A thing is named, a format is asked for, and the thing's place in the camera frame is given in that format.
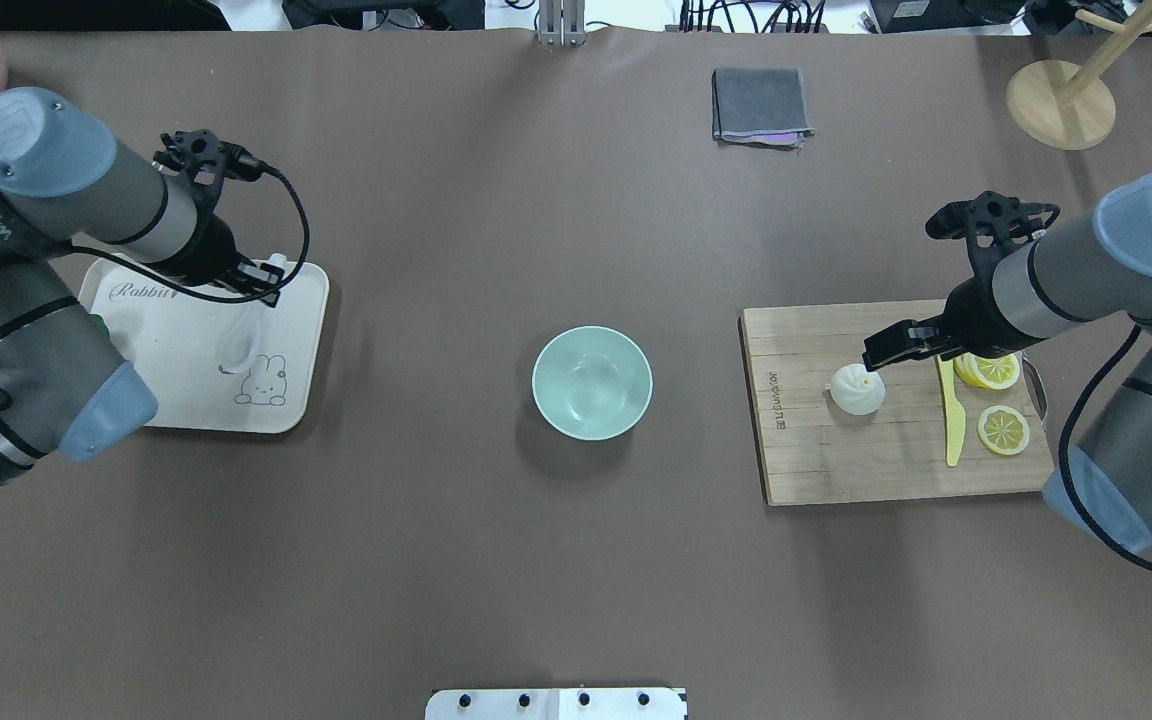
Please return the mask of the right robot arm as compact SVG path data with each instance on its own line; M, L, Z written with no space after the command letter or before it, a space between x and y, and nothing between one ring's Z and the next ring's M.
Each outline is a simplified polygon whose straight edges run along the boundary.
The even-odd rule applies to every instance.
M1152 571L1152 172L1074 219L986 191L942 206L925 232L964 243L972 274L940 313L867 338L861 361L874 372L929 357L1005 357L1124 316L1129 336L1079 392L1043 497Z

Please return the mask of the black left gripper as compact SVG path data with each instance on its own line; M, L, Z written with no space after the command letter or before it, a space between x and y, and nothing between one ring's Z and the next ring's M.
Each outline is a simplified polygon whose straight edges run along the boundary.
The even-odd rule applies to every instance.
M182 250L172 256L172 279L184 287L228 287L241 302L276 306L285 285L285 266L241 260L233 233L223 219L207 214L196 225Z

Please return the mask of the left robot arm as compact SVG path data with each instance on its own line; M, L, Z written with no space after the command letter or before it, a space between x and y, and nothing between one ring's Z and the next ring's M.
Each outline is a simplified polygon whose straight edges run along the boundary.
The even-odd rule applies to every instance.
M282 177L207 129L143 159L46 88L0 92L0 487L51 452L83 461L156 416L157 400L52 260L78 252L200 300L274 306L291 273L236 247L215 209L225 181Z

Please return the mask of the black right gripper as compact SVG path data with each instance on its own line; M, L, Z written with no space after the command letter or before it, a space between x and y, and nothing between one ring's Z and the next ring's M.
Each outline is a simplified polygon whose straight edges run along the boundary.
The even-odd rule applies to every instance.
M1021 332L1007 323L980 278L952 290L938 318L893 323L864 340L861 361L867 372L940 354L1002 357L1021 350Z

